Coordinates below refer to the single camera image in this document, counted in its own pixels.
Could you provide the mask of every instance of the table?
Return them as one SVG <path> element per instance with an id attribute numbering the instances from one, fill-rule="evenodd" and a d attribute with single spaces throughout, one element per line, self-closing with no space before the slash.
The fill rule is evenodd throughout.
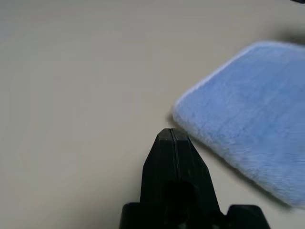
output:
<path id="1" fill-rule="evenodd" d="M 118 228 L 175 99 L 244 46 L 304 31 L 287 0 L 1 1 L 0 227 Z M 273 229 L 303 227 L 195 146 L 224 213 L 256 204 Z"/>

